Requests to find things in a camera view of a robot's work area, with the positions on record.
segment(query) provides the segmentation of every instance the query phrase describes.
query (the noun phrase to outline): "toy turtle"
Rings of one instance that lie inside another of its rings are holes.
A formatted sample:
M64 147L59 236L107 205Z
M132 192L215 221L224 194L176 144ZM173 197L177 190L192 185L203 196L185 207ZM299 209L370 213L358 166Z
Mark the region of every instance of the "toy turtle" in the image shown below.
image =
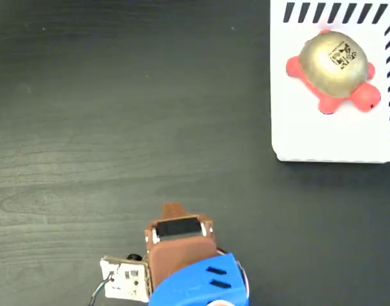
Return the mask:
M299 56L288 60L286 70L319 98L319 110L324 114L334 113L346 100L362 112L369 112L380 102L380 92L367 82L373 78L375 67L345 34L321 31L305 43Z

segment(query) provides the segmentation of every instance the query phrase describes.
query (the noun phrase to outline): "white tray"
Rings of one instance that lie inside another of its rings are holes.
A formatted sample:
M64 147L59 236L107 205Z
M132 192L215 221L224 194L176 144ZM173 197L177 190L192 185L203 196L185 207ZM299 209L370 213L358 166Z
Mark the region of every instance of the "white tray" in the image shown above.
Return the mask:
M338 3L341 3L339 10L329 24L331 11ZM350 3L356 3L355 9L344 23L348 8L353 7ZM307 6L306 16L302 18ZM318 16L322 6L320 18L314 23L316 12ZM358 23L369 7L366 18ZM335 3L272 0L270 24L271 127L277 158L281 161L389 162L390 0L339 0ZM348 101L336 113L324 115L318 110L317 97L300 80L286 74L287 60L298 55L305 41L321 29L351 36L376 67L375 77L370 82L381 92L382 101L369 113L360 112Z

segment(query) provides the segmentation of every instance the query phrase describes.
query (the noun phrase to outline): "dark wooden table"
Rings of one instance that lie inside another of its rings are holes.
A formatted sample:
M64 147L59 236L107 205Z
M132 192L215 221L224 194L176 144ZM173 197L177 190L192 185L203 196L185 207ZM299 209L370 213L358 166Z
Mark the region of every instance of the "dark wooden table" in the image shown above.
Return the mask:
M267 1L0 0L0 306L86 305L166 201L252 306L390 306L390 165L279 163L270 129Z

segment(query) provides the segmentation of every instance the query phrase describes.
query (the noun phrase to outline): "wire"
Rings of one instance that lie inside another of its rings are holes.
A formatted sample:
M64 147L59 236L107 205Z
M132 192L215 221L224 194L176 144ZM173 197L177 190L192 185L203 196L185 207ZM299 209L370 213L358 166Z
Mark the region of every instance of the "wire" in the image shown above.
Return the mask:
M103 279L97 286L97 289L92 293L88 306L94 306L98 293L104 288L105 284L112 281L113 272L110 272L106 279Z

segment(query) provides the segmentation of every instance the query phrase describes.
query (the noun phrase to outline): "turtle shell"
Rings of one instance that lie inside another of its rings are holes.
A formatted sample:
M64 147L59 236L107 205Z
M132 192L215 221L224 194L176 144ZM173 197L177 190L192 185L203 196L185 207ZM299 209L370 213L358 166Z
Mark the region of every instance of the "turtle shell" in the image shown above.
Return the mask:
M329 31L306 42L299 62L308 81L332 98L346 98L368 75L368 59L349 36Z

